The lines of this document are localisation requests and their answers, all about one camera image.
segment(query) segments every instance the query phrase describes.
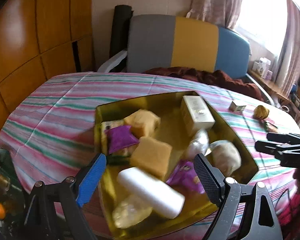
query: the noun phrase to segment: red blanket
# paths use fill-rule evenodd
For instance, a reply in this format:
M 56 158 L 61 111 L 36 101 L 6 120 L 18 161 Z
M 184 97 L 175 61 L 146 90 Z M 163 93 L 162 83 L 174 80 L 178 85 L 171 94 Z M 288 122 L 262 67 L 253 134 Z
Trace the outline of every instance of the red blanket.
M 153 68 L 146 74 L 183 78 L 207 85 L 218 86 L 263 101 L 261 91 L 255 84 L 245 84 L 241 79 L 232 79 L 221 70 L 214 73 L 187 67 Z

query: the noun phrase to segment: white armrest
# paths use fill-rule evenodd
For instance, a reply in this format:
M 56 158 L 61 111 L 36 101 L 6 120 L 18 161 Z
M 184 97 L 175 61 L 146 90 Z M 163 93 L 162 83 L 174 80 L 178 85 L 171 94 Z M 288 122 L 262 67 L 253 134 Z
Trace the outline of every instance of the white armrest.
M 119 65 L 119 63 L 127 56 L 128 52 L 123 49 L 119 53 L 115 54 L 112 58 L 108 59 L 105 63 L 103 63 L 97 72 L 101 73 L 109 73 L 111 69 Z

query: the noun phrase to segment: tablecloth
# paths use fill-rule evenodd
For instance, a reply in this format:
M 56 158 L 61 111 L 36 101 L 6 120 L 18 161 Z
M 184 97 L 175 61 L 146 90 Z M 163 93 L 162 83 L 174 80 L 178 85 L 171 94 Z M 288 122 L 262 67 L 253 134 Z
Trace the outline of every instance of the tablecloth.
M 18 178 L 27 192 L 38 180 L 46 184 L 61 182 L 74 176 L 94 156 L 94 113 L 98 105 L 139 96 L 195 90 L 225 119 L 250 151 L 259 171 L 251 184 L 263 181 L 270 196 L 277 200 L 285 189 L 292 197 L 296 184 L 293 169 L 280 166 L 271 155 L 255 151 L 256 140 L 266 139 L 266 132 L 252 118 L 260 101 L 215 86 L 197 82 L 134 73 L 72 73 L 51 78 L 27 97 L 8 117 L 0 132 L 0 148 L 12 157 Z M 244 101 L 243 113 L 228 110 L 232 100 Z M 264 104 L 270 109 L 269 120 L 282 133 L 300 133 L 295 121 L 287 113 Z M 84 214 L 97 235 L 110 236 L 100 209 L 98 194 L 94 194 Z M 288 204 L 284 195 L 276 206 L 280 212 Z M 238 228 L 244 205 L 240 205 L 232 230 Z M 60 206 L 57 212 L 62 213 Z M 213 215 L 186 229 L 162 239 L 202 239 Z

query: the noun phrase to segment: multicolored backrest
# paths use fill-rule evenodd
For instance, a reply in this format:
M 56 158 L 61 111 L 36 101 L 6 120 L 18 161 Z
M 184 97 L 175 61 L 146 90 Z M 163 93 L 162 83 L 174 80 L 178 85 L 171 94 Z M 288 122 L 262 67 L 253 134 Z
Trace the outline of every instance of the multicolored backrest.
M 241 78 L 247 73 L 249 54 L 247 40 L 207 22 L 155 14 L 131 19 L 128 72 L 182 66 L 223 70 L 232 78 Z

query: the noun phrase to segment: curtain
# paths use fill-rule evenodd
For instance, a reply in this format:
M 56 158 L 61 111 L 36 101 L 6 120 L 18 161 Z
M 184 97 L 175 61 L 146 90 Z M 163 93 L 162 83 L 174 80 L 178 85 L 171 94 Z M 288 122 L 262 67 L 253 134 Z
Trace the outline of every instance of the curtain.
M 274 66 L 275 83 L 285 96 L 300 75 L 300 11 L 287 0 L 288 24 L 280 56 Z
M 240 14 L 241 3 L 242 0 L 192 0 L 187 17 L 233 29 Z

